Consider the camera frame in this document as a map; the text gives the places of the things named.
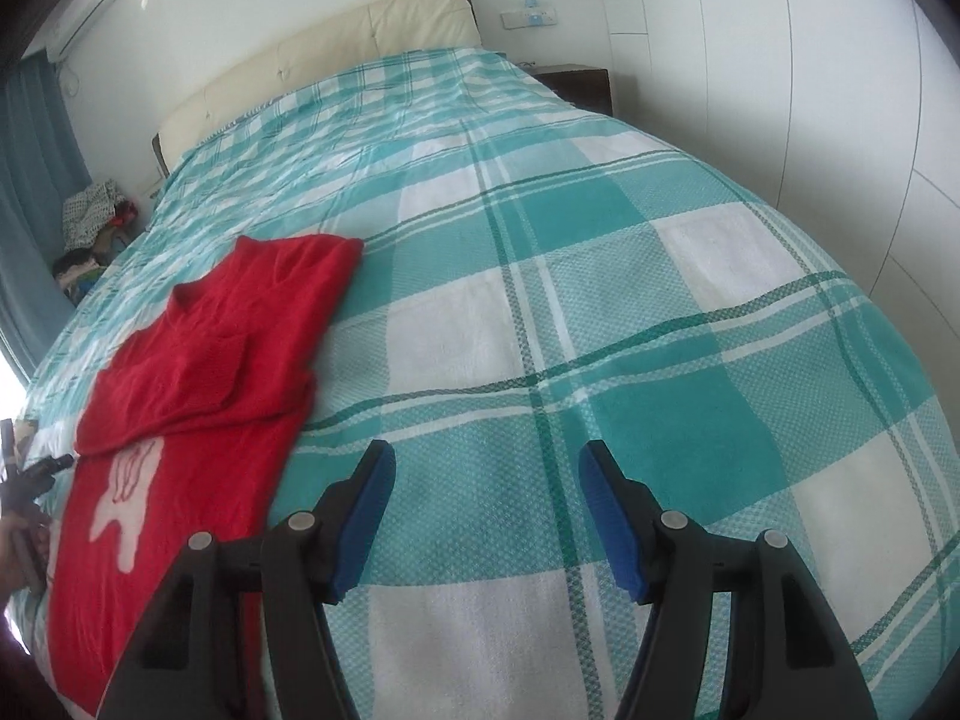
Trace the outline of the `person's left hand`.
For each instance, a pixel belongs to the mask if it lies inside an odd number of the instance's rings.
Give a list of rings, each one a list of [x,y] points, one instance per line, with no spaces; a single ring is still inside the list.
[[[6,605],[11,595],[23,590],[28,585],[25,567],[18,556],[18,548],[14,544],[17,536],[24,536],[39,556],[39,572],[47,569],[50,553],[50,525],[52,518],[44,512],[37,511],[29,517],[10,512],[2,517],[2,555],[0,556],[0,587],[2,587],[2,603]]]

